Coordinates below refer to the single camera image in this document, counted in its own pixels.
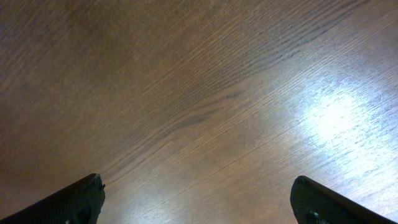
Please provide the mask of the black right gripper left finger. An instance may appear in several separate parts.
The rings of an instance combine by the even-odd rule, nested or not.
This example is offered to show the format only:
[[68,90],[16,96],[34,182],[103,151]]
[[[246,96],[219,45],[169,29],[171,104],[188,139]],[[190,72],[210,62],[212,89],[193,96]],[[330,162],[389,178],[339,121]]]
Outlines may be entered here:
[[1,224],[96,224],[105,192],[99,174],[90,174],[1,220]]

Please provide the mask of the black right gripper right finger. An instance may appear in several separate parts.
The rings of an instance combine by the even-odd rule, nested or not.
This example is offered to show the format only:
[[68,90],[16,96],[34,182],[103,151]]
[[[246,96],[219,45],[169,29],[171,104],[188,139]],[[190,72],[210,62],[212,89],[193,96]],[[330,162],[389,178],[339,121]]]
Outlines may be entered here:
[[298,224],[397,224],[304,175],[292,185],[290,204]]

